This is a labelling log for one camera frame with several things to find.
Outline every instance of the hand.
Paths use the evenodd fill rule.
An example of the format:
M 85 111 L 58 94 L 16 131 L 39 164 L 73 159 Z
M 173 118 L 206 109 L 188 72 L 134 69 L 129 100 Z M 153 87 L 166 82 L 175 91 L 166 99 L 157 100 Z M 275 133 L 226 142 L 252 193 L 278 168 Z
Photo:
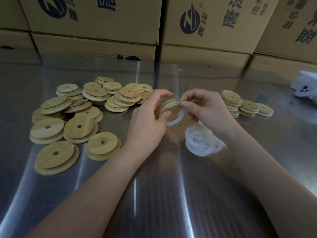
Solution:
M 166 123 L 171 111 L 164 112 L 158 120 L 154 111 L 160 104 L 160 97 L 171 97 L 173 94 L 166 89 L 156 89 L 148 97 L 147 101 L 133 111 L 130 128 L 125 147 L 134 150 L 146 159 L 160 143 Z
M 239 125 L 217 92 L 196 88 L 185 92 L 180 101 L 192 120 L 200 120 L 218 138 Z

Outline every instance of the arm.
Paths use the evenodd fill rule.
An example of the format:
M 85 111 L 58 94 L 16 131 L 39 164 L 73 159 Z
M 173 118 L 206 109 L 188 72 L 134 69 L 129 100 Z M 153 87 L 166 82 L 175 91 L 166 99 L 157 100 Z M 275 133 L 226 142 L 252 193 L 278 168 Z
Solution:
M 165 133 L 171 112 L 158 120 L 154 116 L 161 96 L 172 93 L 155 90 L 146 103 L 133 111 L 124 147 L 36 226 L 28 238 L 102 237 L 132 176 Z
M 317 198 L 234 120 L 218 93 L 193 89 L 181 101 L 193 120 L 200 119 L 235 152 L 237 164 L 280 237 L 317 234 Z

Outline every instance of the stainless steel table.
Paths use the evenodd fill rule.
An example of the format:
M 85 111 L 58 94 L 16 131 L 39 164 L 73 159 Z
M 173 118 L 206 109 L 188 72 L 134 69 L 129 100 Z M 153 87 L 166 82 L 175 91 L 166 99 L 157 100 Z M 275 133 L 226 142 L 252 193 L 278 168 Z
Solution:
M 2 238 L 24 237 L 104 163 L 90 160 L 83 152 L 86 144 L 80 144 L 81 156 L 72 168 L 41 176 L 33 165 L 43 146 L 29 140 L 32 112 L 55 96 L 58 85 L 82 87 L 97 76 L 167 88 L 176 98 L 191 88 L 229 89 L 269 105 L 275 111 L 272 117 L 240 116 L 237 121 L 317 195 L 316 106 L 293 97 L 287 81 L 275 74 L 250 71 L 241 78 L 241 70 L 57 54 L 42 54 L 34 62 L 36 55 L 31 55 L 32 62 L 28 53 L 10 52 L 10 62 L 0 63 Z M 113 132 L 124 144 L 133 107 L 118 114 L 98 107 L 104 112 L 99 131 Z M 187 124 L 183 119 L 168 127 L 159 147 L 129 183 L 104 236 L 277 237 L 234 154 L 229 149 L 208 158 L 191 154 L 184 146 Z

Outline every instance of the forearm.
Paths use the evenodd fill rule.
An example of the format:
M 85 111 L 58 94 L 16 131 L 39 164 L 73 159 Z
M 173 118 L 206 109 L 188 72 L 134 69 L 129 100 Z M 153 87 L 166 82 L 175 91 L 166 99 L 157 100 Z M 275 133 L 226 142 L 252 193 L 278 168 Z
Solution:
M 240 126 L 223 141 L 267 211 L 280 237 L 310 237 L 317 232 L 317 198 Z
M 102 237 L 122 193 L 144 161 L 135 156 L 136 152 L 123 147 L 28 237 Z

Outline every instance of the white silicone gasket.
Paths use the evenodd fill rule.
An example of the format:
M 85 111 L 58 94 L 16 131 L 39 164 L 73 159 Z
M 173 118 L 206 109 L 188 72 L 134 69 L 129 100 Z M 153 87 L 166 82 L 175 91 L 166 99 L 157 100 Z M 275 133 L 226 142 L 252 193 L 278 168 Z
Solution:
M 159 116 L 161 116 L 161 114 L 164 113 L 166 109 L 168 109 L 169 107 L 171 107 L 172 105 L 175 105 L 175 104 L 180 105 L 180 101 L 175 100 L 175 101 L 172 101 L 172 102 L 170 102 L 169 104 L 165 105 L 164 108 L 163 108 L 163 109 L 161 110 L 161 112 L 159 113 Z M 177 119 L 175 119 L 175 120 L 172 121 L 172 122 L 168 122 L 168 123 L 166 124 L 166 126 L 172 126 L 172 125 L 174 125 L 174 124 L 177 124 L 177 123 L 178 123 L 180 120 L 182 120 L 182 118 L 184 117 L 184 113 L 185 113 L 185 112 L 184 112 L 184 109 L 181 108 L 180 111 L 179 111 L 179 116 L 177 117 Z

